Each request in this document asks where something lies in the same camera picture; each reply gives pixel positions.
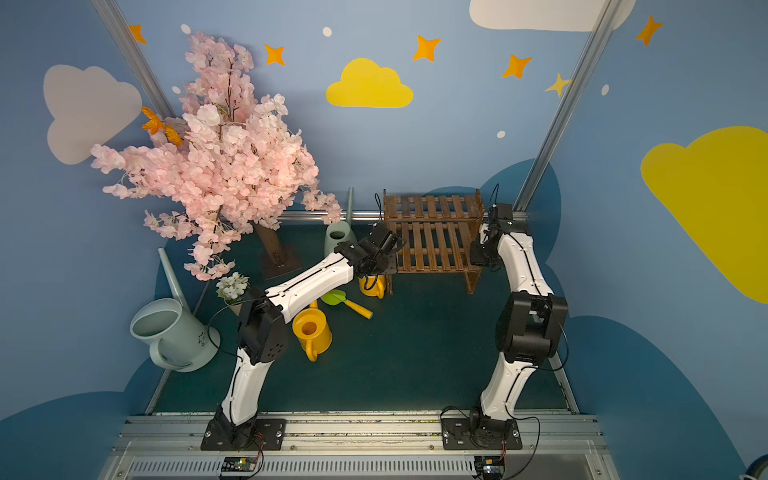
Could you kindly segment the yellow watering can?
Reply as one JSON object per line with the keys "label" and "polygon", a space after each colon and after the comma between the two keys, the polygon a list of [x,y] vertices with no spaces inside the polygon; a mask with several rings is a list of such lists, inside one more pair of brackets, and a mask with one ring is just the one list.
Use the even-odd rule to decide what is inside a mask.
{"label": "yellow watering can", "polygon": [[311,362],[316,362],[332,344],[332,332],[317,301],[296,315],[292,321],[292,330]]}
{"label": "yellow watering can", "polygon": [[383,299],[387,291],[386,277],[383,275],[365,276],[359,280],[359,289],[367,297]]}

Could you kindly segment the small mint green watering can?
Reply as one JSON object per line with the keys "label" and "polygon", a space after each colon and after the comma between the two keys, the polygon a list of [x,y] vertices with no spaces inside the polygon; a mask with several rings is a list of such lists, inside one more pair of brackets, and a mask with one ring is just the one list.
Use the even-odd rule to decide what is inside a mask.
{"label": "small mint green watering can", "polygon": [[356,244],[357,240],[352,230],[352,220],[354,216],[354,188],[348,189],[347,209],[345,218],[338,223],[329,225],[325,233],[324,255],[333,253],[341,243]]}

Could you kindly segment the brown wooden slatted shelf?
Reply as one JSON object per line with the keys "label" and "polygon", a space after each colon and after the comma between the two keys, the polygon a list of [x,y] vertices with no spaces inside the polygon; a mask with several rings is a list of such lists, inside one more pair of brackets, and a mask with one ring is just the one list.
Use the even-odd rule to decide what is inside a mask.
{"label": "brown wooden slatted shelf", "polygon": [[481,192],[472,195],[388,195],[383,197],[383,219],[402,239],[385,275],[393,292],[396,274],[461,274],[473,294],[482,268],[470,260],[485,208]]}

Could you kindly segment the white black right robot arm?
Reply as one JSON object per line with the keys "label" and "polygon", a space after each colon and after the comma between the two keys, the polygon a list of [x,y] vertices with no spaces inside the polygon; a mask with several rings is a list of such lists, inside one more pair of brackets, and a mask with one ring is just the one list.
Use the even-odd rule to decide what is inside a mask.
{"label": "white black right robot arm", "polygon": [[546,283],[526,224],[509,204],[495,203],[471,245],[476,266],[501,267],[510,294],[495,327],[498,359],[489,384],[470,413],[472,440],[483,447],[514,445],[519,431],[514,410],[533,373],[555,355],[568,305]]}

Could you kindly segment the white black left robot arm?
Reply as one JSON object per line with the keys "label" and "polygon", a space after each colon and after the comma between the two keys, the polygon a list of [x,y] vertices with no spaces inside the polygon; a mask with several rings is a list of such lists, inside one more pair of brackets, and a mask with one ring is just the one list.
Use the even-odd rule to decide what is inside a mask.
{"label": "white black left robot arm", "polygon": [[234,373],[206,427],[203,450],[243,450],[249,445],[268,371],[289,342],[289,323],[322,295],[356,278],[384,274],[390,258],[402,247],[403,240],[378,222],[359,243],[339,244],[296,277],[266,290],[253,287],[246,293],[237,327]]}

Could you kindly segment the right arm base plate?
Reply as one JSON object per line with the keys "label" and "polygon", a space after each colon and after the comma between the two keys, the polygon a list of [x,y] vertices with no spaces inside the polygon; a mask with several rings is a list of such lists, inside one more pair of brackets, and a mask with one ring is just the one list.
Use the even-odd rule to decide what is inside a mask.
{"label": "right arm base plate", "polygon": [[513,419],[443,418],[440,420],[445,450],[521,450],[522,438]]}

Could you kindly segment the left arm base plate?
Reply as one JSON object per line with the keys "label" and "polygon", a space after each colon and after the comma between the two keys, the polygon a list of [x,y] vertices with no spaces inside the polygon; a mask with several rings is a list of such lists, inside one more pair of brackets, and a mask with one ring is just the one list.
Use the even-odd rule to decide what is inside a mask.
{"label": "left arm base plate", "polygon": [[214,417],[207,425],[202,451],[279,451],[287,421],[283,418],[253,418],[233,426],[224,417]]}

